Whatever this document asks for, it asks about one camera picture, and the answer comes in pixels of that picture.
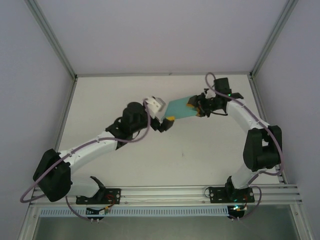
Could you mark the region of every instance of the robotic arm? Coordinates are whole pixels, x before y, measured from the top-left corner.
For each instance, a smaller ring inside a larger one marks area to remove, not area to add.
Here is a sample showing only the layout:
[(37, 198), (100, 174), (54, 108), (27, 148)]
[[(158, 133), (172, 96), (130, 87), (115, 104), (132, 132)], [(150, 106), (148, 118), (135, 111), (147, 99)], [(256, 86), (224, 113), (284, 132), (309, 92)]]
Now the robotic arm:
[(133, 135), (142, 129), (147, 128), (144, 135), (150, 127), (161, 133), (168, 130), (174, 121), (160, 121), (157, 117), (164, 107), (164, 101), (158, 97), (146, 98), (143, 105), (138, 102), (129, 103), (122, 116), (97, 137), (69, 150), (46, 151), (33, 175), (33, 180), (38, 182), (48, 168), (61, 161), (38, 182), (48, 199), (55, 202), (64, 196), (77, 196), (77, 199), (85, 198), (86, 202), (91, 200), (99, 203), (108, 193), (105, 186), (94, 176), (78, 179), (72, 177), (72, 174), (103, 154), (118, 150), (127, 143), (138, 142), (142, 138), (134, 139)]
[(249, 185), (259, 176), (259, 173), (266, 172), (267, 169), (272, 169), (281, 163), (276, 143), (263, 125), (274, 135), (281, 149), (282, 131), (277, 125), (270, 126), (259, 117), (252, 116), (244, 107), (246, 102), (243, 96), (238, 92), (232, 93), (228, 78), (215, 79), (213, 87), (215, 92), (236, 101), (218, 94), (213, 96), (214, 92), (206, 88), (200, 95), (191, 97), (187, 105), (197, 110), (198, 117), (210, 117), (211, 114), (222, 115), (215, 111), (223, 110), (225, 116), (231, 116), (247, 133), (243, 150), (244, 164), (227, 179), (224, 189), (227, 199), (230, 202), (236, 202), (249, 193)]
[[(214, 89), (237, 99), (241, 105), (221, 95), (214, 96), (209, 89), (205, 89), (200, 95), (191, 97), (187, 105), (197, 111), (198, 117), (210, 117), (211, 114), (217, 114), (215, 111), (223, 110), (225, 115), (233, 117), (247, 133), (243, 150), (244, 164), (227, 179), (222, 191), (227, 202), (232, 203), (250, 193), (249, 185), (260, 172), (273, 168), (281, 161), (275, 143), (267, 131), (257, 122), (257, 119), (244, 109), (245, 101), (241, 94), (232, 93), (228, 79), (215, 79)], [(138, 102), (129, 103), (124, 109), (122, 117), (117, 118), (97, 137), (69, 150), (55, 152), (50, 149), (46, 151), (34, 173), (33, 180), (38, 182), (39, 187), (51, 202), (58, 201), (64, 196), (77, 196), (77, 200), (85, 198), (86, 202), (90, 200), (91, 203), (99, 204), (108, 194), (105, 186), (94, 176), (88, 179), (76, 179), (71, 177), (72, 174), (103, 154), (115, 151), (126, 143), (139, 141), (141, 138), (134, 139), (133, 135), (142, 129), (147, 128), (148, 131), (151, 127), (161, 133), (168, 130), (174, 121), (166, 118), (161, 121), (157, 117), (163, 115), (161, 113), (164, 107), (165, 103), (157, 97), (146, 98), (144, 105)], [(259, 118), (258, 121), (267, 126), (281, 146), (281, 129), (278, 126), (270, 126)], [(41, 180), (38, 180), (57, 161), (61, 162)]]

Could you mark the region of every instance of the metal extrusion beam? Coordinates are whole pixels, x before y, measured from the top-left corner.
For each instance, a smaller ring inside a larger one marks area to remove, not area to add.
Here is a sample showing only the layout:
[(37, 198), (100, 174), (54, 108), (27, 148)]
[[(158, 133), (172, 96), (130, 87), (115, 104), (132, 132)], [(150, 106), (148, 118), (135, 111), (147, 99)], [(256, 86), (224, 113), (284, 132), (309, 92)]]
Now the metal extrusion beam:
[[(263, 103), (261, 101), (259, 91), (256, 86), (256, 82), (252, 79), (252, 77), (250, 75), (248, 75), (248, 80), (249, 80), (249, 83), (250, 83), (250, 86), (252, 89), (253, 97), (254, 97), (255, 104), (257, 106), (259, 115), (263, 120), (268, 122), (268, 118), (265, 113), (265, 109), (264, 109)], [(287, 186), (287, 183), (289, 181), (288, 181), (288, 178), (286, 176), (285, 171), (283, 171), (282, 174), (280, 176), (278, 176), (278, 179), (279, 179), (280, 183), (282, 183), (284, 186)], [(304, 205), (292, 203), (292, 204), (290, 204), (290, 209), (291, 209), (292, 218), (295, 223), (297, 232), (300, 236), (300, 239), (314, 240), (315, 237), (314, 237), (313, 231), (311, 229), (311, 224), (308, 220)]]
[(60, 124), (59, 124), (58, 131), (57, 131), (57, 135), (56, 135), (56, 140), (55, 140), (55, 145), (54, 145), (55, 151), (58, 151), (59, 147), (60, 147), (60, 143), (61, 143), (62, 136), (64, 134), (64, 130), (65, 130), (68, 114), (70, 111), (72, 99), (73, 99), (75, 91), (76, 91), (77, 80), (78, 79), (76, 78), (75, 81), (72, 83), (72, 85), (69, 89), (68, 95), (67, 95), (67, 100), (66, 100), (66, 103), (65, 103), (65, 106), (63, 109), (63, 115), (61, 117)]
[[(227, 203), (210, 203), (210, 199), (204, 194), (207, 187), (223, 187), (223, 185), (213, 186), (137, 186), (137, 187), (117, 187), (121, 188), (121, 207), (150, 207), (150, 206), (225, 206)], [(298, 187), (295, 184), (262, 184), (262, 205), (290, 205), (302, 204)], [(259, 198), (259, 191), (253, 189), (254, 197)], [(43, 194), (37, 188), (33, 196)], [(76, 198), (69, 197), (69, 202), (75, 204)], [(65, 199), (50, 202), (46, 197), (30, 204), (31, 207), (66, 207)]]
[(282, 10), (278, 20), (276, 21), (276, 24), (271, 31), (271, 34), (269, 35), (262, 52), (260, 53), (260, 56), (258, 60), (256, 61), (252, 71), (251, 76), (253, 80), (255, 79), (255, 76), (257, 76), (258, 72), (260, 71), (262, 65), (264, 64), (265, 60), (267, 59), (272, 47), (274, 46), (276, 40), (278, 39), (282, 29), (284, 28), (288, 18), (290, 17), (292, 11), (294, 10), (295, 6), (297, 5), (298, 0), (288, 0), (284, 9)]
[[(101, 77), (145, 77), (145, 76), (205, 76), (206, 72), (137, 72), (137, 73), (98, 73), (78, 74), (78, 78), (101, 78)], [(214, 72), (215, 75), (247, 75), (248, 71), (224, 71)]]
[(49, 41), (51, 47), (55, 51), (56, 55), (60, 59), (62, 65), (65, 67), (69, 75), (71, 76), (72, 80), (75, 81), (77, 76), (72, 68), (64, 50), (62, 49), (55, 33), (53, 32), (52, 28), (49, 25), (48, 20), (46, 19), (43, 11), (41, 10), (39, 4), (36, 0), (24, 0), (28, 8), (30, 9), (33, 17), (39, 24), (42, 32), (44, 33), (45, 37)]

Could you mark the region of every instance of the cable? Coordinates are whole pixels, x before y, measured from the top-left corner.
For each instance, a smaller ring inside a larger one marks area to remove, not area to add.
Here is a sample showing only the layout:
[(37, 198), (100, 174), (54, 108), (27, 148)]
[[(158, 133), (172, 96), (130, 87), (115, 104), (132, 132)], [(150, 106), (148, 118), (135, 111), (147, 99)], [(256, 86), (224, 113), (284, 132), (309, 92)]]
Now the cable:
[(115, 197), (114, 197), (114, 196), (112, 196), (111, 194), (108, 194), (108, 195), (106, 195), (106, 197), (107, 197), (109, 200), (111, 200), (111, 198), (112, 198), (112, 204), (109, 205), (109, 206), (107, 206), (108, 208), (111, 208), (113, 205), (116, 204), (116, 201), (115, 201)]
[(132, 140), (136, 139), (140, 134), (140, 131), (138, 131), (138, 133), (136, 134), (136, 136), (134, 138), (132, 138)]
[(117, 117), (116, 120), (114, 120), (113, 124), (117, 125), (119, 123), (119, 120), (122, 118), (122, 116)]
[(253, 117), (253, 119), (261, 126), (261, 127), (263, 127), (265, 130), (266, 130), (266, 132), (269, 134), (269, 136), (272, 138), (272, 140), (273, 140), (273, 142), (274, 142), (274, 144), (275, 144), (275, 147), (276, 147), (276, 149), (278, 150), (278, 153), (279, 153), (279, 156), (280, 156), (280, 169), (279, 169), (279, 171), (278, 172), (275, 172), (275, 173), (272, 173), (272, 172), (267, 172), (267, 171), (261, 171), (260, 173), (262, 173), (262, 174), (267, 174), (267, 175), (270, 175), (270, 176), (278, 176), (278, 175), (280, 175), (282, 172), (283, 172), (283, 170), (284, 170), (284, 154), (283, 154), (283, 152), (282, 152), (282, 150), (281, 150), (281, 147), (280, 147), (280, 145), (279, 145), (279, 143), (278, 143), (278, 141), (277, 141), (277, 139), (276, 139), (276, 137), (273, 135), (273, 133), (269, 130), (269, 128), (267, 128), (267, 126), (265, 126), (260, 120), (259, 120), (259, 118), (257, 118), (257, 116), (245, 105), (245, 104), (243, 104), (242, 102), (240, 102), (239, 100), (237, 100), (237, 99), (235, 99), (235, 98), (233, 98), (233, 97), (231, 97), (231, 96), (228, 96), (228, 95), (226, 95), (226, 94), (223, 94), (223, 93), (221, 93), (221, 92), (218, 92), (218, 91), (216, 91), (216, 90), (214, 90), (212, 87), (211, 87), (211, 85), (209, 84), (209, 82), (208, 82), (208, 76), (209, 75), (212, 75), (213, 76), (213, 78), (214, 78), (214, 80), (216, 80), (216, 76), (212, 73), (212, 72), (208, 72), (206, 75), (205, 75), (205, 83), (206, 83), (206, 85), (209, 87), (209, 89), (211, 90), (211, 91), (213, 91), (216, 95), (219, 95), (219, 96), (222, 96), (222, 97), (224, 97), (224, 98), (227, 98), (227, 99), (230, 99), (230, 100), (232, 100), (232, 101), (234, 101), (235, 103), (237, 103), (237, 104), (239, 104), (242, 108), (244, 108), (247, 112), (248, 112), (248, 114), (251, 116), (251, 117)]
[(214, 111), (212, 111), (211, 113), (215, 114), (215, 115), (220, 115), (220, 116), (228, 116), (228, 113), (219, 113), (219, 112), (214, 112)]
[[(260, 205), (260, 203), (261, 203), (261, 199), (262, 199), (262, 190), (261, 190), (261, 188), (259, 187), (259, 186), (251, 186), (251, 188), (257, 188), (258, 190), (259, 190), (259, 200), (258, 200), (258, 202), (257, 202), (257, 204), (253, 207), (253, 209), (249, 212), (249, 213), (247, 213), (246, 215), (244, 215), (242, 218), (241, 218), (241, 220), (243, 220), (243, 219), (246, 219), (246, 218), (248, 218), (249, 216), (251, 216), (256, 210), (257, 210), (257, 208), (259, 207), (259, 205)], [(232, 215), (229, 215), (232, 219), (238, 219), (237, 217), (235, 217), (235, 216), (232, 216)]]
[[(116, 137), (102, 137), (102, 138), (99, 138), (98, 140), (92, 140), (92, 141), (89, 141), (89, 142), (86, 142), (80, 146), (78, 146), (77, 148), (73, 149), (71, 151), (71, 154), (75, 154), (77, 151), (79, 151), (80, 149), (83, 149), (84, 147), (87, 147), (91, 144), (94, 144), (94, 143), (97, 143), (97, 142), (100, 142), (100, 141), (105, 141), (105, 140), (113, 140), (113, 141), (118, 141), (118, 142), (122, 142), (122, 143), (137, 143), (139, 141), (141, 141), (142, 139), (144, 139), (148, 132), (149, 132), (149, 129), (150, 129), (150, 126), (151, 126), (151, 116), (150, 116), (150, 112), (149, 112), (149, 109), (148, 109), (148, 104), (146, 102), (146, 99), (143, 100), (143, 105), (145, 107), (145, 111), (146, 111), (146, 115), (147, 115), (147, 125), (146, 125), (146, 131), (144, 132), (144, 134), (139, 137), (138, 139), (132, 139), (132, 140), (125, 140), (125, 139), (120, 139), (120, 138), (116, 138)], [(37, 199), (40, 199), (42, 197), (45, 196), (45, 194), (42, 194), (42, 195), (39, 195), (39, 196), (36, 196), (36, 197), (33, 197), (33, 198), (30, 198), (30, 199), (27, 199), (25, 200), (24, 198), (26, 197), (26, 195), (32, 191), (32, 189), (34, 189), (38, 183), (52, 170), (54, 169), (58, 164), (60, 164), (63, 160), (65, 160), (67, 157), (69, 157), (70, 154), (66, 154), (65, 156), (63, 156), (61, 159), (59, 159), (58, 161), (56, 161), (54, 164), (52, 164), (40, 177), (38, 177), (38, 179), (36, 181), (34, 181), (34, 183), (22, 194), (22, 196), (20, 197), (20, 202), (21, 203), (30, 203), (34, 200), (37, 200)]]
[(65, 196), (65, 202), (66, 202), (66, 205), (68, 206), (68, 208), (70, 209), (70, 211), (74, 214), (74, 215), (76, 215), (78, 218), (80, 218), (80, 219), (83, 219), (83, 220), (86, 220), (86, 221), (89, 221), (89, 222), (91, 222), (91, 220), (89, 219), (89, 218), (87, 218), (87, 217), (85, 217), (85, 216), (81, 216), (79, 213), (77, 213), (72, 207), (71, 207), (71, 205), (70, 205), (70, 203), (69, 203), (69, 201), (68, 201), (68, 197), (67, 196)]
[(204, 194), (204, 196), (206, 197), (206, 198), (210, 198), (210, 196), (209, 195), (206, 195), (206, 191), (208, 190), (210, 188), (210, 186), (208, 186), (205, 190), (204, 190), (204, 192), (203, 192), (203, 194)]
[(243, 206), (243, 209), (245, 209), (247, 207), (247, 205), (248, 205), (248, 198), (247, 198), (246, 195), (244, 195), (243, 197), (245, 199), (245, 205)]

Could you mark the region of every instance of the gray panel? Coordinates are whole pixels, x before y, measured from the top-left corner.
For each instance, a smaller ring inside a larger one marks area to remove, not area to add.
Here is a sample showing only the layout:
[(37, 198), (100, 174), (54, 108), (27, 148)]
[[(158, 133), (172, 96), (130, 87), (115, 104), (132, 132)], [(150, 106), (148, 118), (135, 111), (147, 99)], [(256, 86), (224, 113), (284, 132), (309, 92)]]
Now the gray panel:
[(90, 224), (75, 217), (39, 219), (34, 240), (296, 240), (287, 206), (260, 206), (246, 220), (225, 216), (109, 217)]
[[(72, 207), (78, 214), (87, 217), (204, 217), (229, 216), (227, 206), (116, 206), (108, 214), (86, 214), (86, 207)], [(39, 217), (61, 218), (77, 216), (67, 207), (43, 207)]]
[(0, 35), (0, 233), (14, 240), (28, 207), (19, 198), (54, 147), (72, 81), (23, 1), (1, 2)]
[(251, 71), (286, 0), (38, 0), (77, 74)]
[(285, 172), (320, 239), (320, 1), (299, 1), (255, 81), (268, 120), (283, 131)]

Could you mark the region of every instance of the purple cable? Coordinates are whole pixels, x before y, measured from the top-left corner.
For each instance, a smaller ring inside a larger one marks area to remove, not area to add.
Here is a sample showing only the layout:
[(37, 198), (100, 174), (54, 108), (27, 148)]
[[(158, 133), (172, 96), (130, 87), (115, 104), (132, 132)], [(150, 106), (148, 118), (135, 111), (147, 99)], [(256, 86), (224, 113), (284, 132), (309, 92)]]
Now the purple cable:
[[(113, 140), (113, 141), (118, 141), (118, 142), (122, 142), (122, 143), (136, 143), (136, 142), (139, 142), (141, 141), (142, 139), (144, 139), (146, 137), (146, 135), (148, 134), (149, 132), (149, 129), (150, 129), (150, 126), (151, 126), (151, 117), (150, 117), (150, 112), (149, 112), (149, 109), (148, 109), (148, 104), (146, 102), (146, 99), (143, 100), (143, 105), (145, 107), (145, 111), (146, 111), (146, 115), (147, 115), (147, 125), (146, 125), (146, 131), (145, 133), (139, 137), (138, 139), (133, 139), (133, 140), (125, 140), (125, 139), (120, 139), (120, 138), (115, 138), (115, 137), (102, 137), (102, 138), (99, 138), (98, 140), (92, 140), (92, 141), (89, 141), (89, 142), (86, 142), (80, 146), (78, 146), (76, 149), (73, 149), (71, 151), (72, 154), (75, 154), (77, 151), (83, 149), (84, 147), (87, 147), (91, 144), (94, 144), (96, 142), (99, 142), (99, 141), (105, 141), (105, 140)], [(52, 164), (36, 181), (34, 181), (34, 183), (22, 194), (22, 196), (20, 197), (20, 202), (25, 204), (25, 203), (30, 203), (34, 200), (37, 200), (37, 199), (40, 199), (42, 197), (45, 196), (45, 194), (42, 194), (42, 195), (39, 195), (39, 196), (36, 196), (36, 197), (33, 197), (33, 198), (30, 198), (30, 199), (27, 199), (25, 200), (24, 198), (26, 197), (26, 195), (32, 191), (32, 189), (34, 189), (38, 183), (52, 170), (54, 169), (59, 163), (61, 163), (63, 160), (65, 160), (67, 157), (69, 157), (70, 154), (68, 153), (67, 155), (63, 156), (61, 159), (59, 159), (57, 162), (55, 162), (54, 164)]]
[(240, 102), (239, 100), (237, 100), (237, 99), (235, 99), (235, 98), (233, 98), (233, 97), (231, 97), (231, 96), (228, 96), (228, 95), (226, 95), (226, 94), (223, 94), (223, 93), (221, 93), (221, 92), (218, 92), (218, 91), (214, 90), (213, 87), (212, 87), (212, 86), (209, 84), (209, 82), (208, 82), (208, 76), (209, 76), (209, 75), (212, 75), (213, 78), (214, 78), (214, 80), (216, 80), (216, 76), (215, 76), (212, 72), (208, 72), (208, 73), (205, 75), (205, 83), (207, 84), (207, 86), (209, 87), (209, 89), (212, 90), (215, 94), (220, 95), (220, 96), (222, 96), (222, 97), (224, 97), (224, 98), (230, 99), (230, 100), (236, 102), (237, 104), (239, 104), (241, 107), (243, 107), (243, 108), (248, 112), (248, 114), (250, 114), (250, 116), (253, 117), (253, 119), (254, 119), (261, 127), (263, 127), (263, 128), (266, 130), (266, 132), (269, 134), (269, 136), (272, 138), (272, 140), (273, 140), (273, 142), (274, 142), (274, 144), (275, 144), (275, 147), (276, 147), (276, 149), (277, 149), (278, 152), (279, 152), (280, 163), (281, 163), (280, 169), (279, 169), (278, 172), (275, 172), (275, 173), (267, 172), (267, 171), (261, 171), (260, 173), (262, 173), (262, 174), (267, 174), (267, 175), (270, 175), (270, 176), (278, 176), (278, 175), (280, 175), (280, 174), (283, 172), (283, 170), (284, 170), (284, 154), (283, 154), (283, 152), (282, 152), (282, 150), (281, 150), (281, 147), (280, 147), (280, 145), (279, 145), (276, 137), (275, 137), (275, 136), (273, 135), (273, 133), (269, 130), (269, 128), (267, 128), (266, 125), (264, 125), (262, 122), (260, 122), (259, 118), (257, 118), (257, 116), (256, 116), (245, 104), (243, 104), (242, 102)]
[[(262, 199), (262, 190), (261, 190), (261, 188), (259, 187), (259, 186), (251, 186), (252, 188), (257, 188), (258, 190), (259, 190), (259, 200), (258, 200), (258, 202), (257, 202), (257, 204), (254, 206), (254, 208), (252, 209), (252, 211), (251, 212), (249, 212), (248, 214), (246, 214), (246, 215), (244, 215), (242, 218), (241, 218), (241, 220), (243, 220), (243, 219), (246, 219), (246, 218), (248, 218), (249, 216), (251, 216), (253, 213), (254, 213), (254, 211), (256, 211), (257, 210), (257, 208), (259, 207), (259, 205), (260, 205), (260, 203), (261, 203), (261, 199)], [(235, 216), (232, 216), (232, 215), (229, 215), (232, 219), (238, 219), (237, 217), (235, 217)]]
[(91, 220), (90, 220), (89, 218), (87, 218), (87, 217), (85, 217), (85, 216), (81, 216), (79, 213), (77, 213), (77, 212), (71, 207), (71, 205), (70, 205), (70, 203), (69, 203), (69, 201), (68, 201), (68, 197), (67, 197), (67, 196), (65, 196), (65, 202), (66, 202), (68, 208), (70, 209), (70, 211), (71, 211), (74, 215), (76, 215), (78, 218), (81, 218), (81, 219), (83, 219), (83, 220), (86, 220), (86, 221), (91, 222)]

